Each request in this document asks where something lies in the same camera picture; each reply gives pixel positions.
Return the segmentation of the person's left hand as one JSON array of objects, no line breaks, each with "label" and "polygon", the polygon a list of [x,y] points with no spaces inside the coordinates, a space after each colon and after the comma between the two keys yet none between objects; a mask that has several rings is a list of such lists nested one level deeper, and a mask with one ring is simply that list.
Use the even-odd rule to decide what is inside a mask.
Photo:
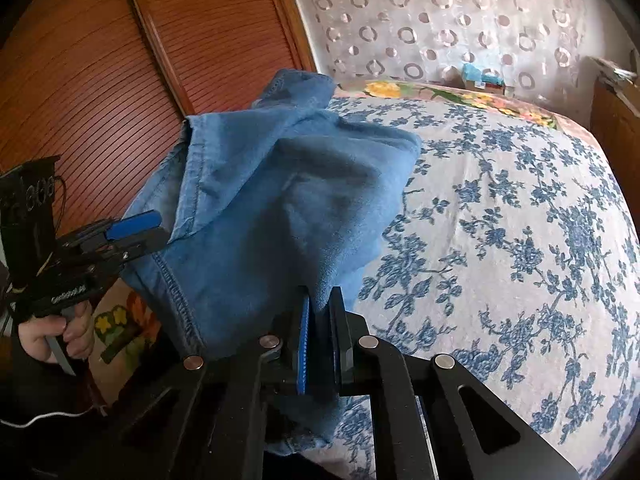
[{"label": "person's left hand", "polygon": [[31,318],[17,327],[17,333],[25,352],[37,361],[56,363],[47,337],[57,336],[63,338],[67,354],[72,359],[87,359],[94,345],[91,304],[88,301],[76,304],[70,321],[58,315]]}]

